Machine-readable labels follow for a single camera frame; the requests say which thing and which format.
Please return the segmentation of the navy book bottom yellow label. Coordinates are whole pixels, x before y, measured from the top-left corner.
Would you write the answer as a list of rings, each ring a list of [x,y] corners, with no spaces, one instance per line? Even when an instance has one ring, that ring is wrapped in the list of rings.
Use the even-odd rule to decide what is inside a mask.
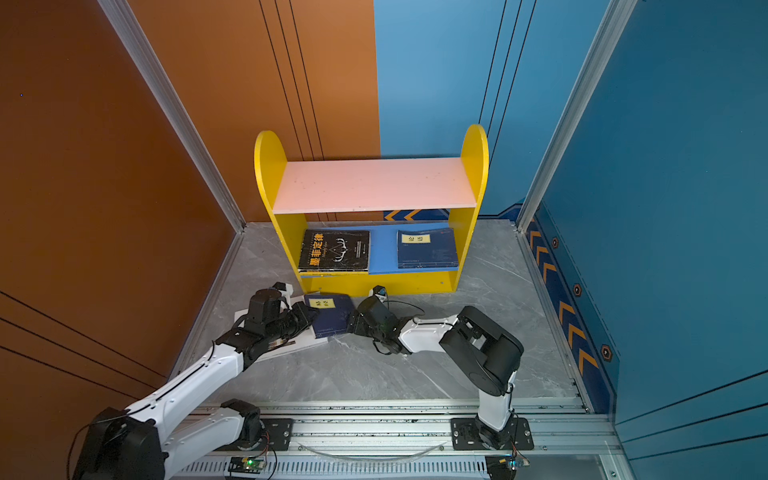
[[[316,338],[327,338],[347,332],[350,316],[355,311],[352,299],[345,294],[308,294],[305,303],[317,311],[312,328]]]

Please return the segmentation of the navy book yellow label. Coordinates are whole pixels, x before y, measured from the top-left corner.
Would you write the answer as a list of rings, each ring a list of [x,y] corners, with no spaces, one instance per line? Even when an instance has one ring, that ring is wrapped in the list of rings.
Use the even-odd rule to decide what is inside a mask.
[[[316,338],[327,338],[347,332],[350,316],[355,311],[352,299],[345,294],[308,294],[305,303],[317,311],[312,328]]]
[[[458,266],[454,232],[451,228],[397,233],[397,262],[401,269],[443,269]]]

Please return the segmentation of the dark book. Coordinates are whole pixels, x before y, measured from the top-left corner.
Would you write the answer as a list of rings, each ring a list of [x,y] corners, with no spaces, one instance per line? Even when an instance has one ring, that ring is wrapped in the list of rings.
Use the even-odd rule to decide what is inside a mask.
[[[369,230],[306,230],[298,270],[365,272],[370,264],[370,245]]]

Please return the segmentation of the yellow cartoon cover book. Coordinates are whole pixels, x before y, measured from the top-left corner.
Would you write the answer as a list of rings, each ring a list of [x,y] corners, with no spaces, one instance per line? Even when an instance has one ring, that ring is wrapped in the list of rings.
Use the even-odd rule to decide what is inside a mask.
[[[328,276],[349,276],[349,275],[369,275],[369,272],[367,270],[363,271],[339,271],[339,270],[329,270],[329,271],[299,271],[300,277],[328,277]]]

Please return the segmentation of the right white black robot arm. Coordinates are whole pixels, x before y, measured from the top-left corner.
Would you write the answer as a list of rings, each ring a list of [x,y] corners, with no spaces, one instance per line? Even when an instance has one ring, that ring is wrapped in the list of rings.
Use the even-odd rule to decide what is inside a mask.
[[[398,317],[372,295],[351,314],[347,331],[370,338],[383,355],[447,354],[479,391],[479,440],[494,450],[516,447],[512,394],[524,346],[481,310],[465,306],[440,319]]]

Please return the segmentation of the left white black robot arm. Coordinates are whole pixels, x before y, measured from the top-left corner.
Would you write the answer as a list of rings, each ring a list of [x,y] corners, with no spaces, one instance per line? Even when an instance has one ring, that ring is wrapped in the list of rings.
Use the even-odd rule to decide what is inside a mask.
[[[291,292],[291,286],[283,283],[257,291],[246,313],[212,342],[200,360],[128,407],[98,414],[80,431],[81,450],[68,455],[68,478],[169,479],[226,445],[245,450],[266,447],[261,411],[246,401],[228,400],[188,427],[181,423],[275,343],[294,339],[314,323],[318,309],[290,299]]]

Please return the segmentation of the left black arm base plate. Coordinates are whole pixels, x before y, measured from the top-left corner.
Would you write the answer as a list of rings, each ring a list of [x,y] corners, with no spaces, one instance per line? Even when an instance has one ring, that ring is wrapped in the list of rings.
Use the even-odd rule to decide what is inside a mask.
[[[293,426],[292,418],[246,419],[238,438],[226,448],[242,452],[287,451]]]

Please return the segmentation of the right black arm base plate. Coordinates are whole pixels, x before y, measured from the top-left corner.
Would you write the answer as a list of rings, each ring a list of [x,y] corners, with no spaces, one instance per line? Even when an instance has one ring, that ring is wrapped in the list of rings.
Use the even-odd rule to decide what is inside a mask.
[[[450,420],[453,449],[457,451],[496,450],[532,451],[533,434],[527,419],[513,415],[506,425],[496,431],[478,417]]]

